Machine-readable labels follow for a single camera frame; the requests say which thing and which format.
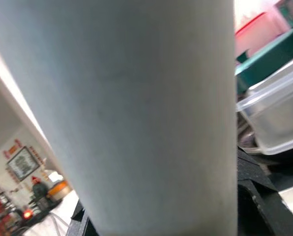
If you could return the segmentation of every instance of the picture frame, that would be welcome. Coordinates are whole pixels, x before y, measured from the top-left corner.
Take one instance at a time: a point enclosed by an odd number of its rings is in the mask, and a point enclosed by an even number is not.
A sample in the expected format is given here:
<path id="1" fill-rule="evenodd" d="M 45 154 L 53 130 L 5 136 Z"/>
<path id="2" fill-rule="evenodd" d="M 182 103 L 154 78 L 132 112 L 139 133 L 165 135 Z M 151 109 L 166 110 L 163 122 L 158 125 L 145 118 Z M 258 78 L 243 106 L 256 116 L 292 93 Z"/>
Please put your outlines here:
<path id="1" fill-rule="evenodd" d="M 6 165 L 20 181 L 23 181 L 40 166 L 26 146 L 9 160 Z"/>

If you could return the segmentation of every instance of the clear plastic box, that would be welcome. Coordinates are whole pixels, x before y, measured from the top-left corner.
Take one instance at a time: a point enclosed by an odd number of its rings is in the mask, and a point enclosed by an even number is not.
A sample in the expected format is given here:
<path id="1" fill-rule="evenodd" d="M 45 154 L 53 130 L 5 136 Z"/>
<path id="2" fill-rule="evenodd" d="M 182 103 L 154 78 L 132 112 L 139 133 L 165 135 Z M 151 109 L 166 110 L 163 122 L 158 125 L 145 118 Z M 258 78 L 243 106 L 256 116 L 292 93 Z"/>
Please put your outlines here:
<path id="1" fill-rule="evenodd" d="M 292 149 L 293 61 L 248 94 L 236 104 L 236 110 L 252 126 L 262 153 L 274 155 Z"/>

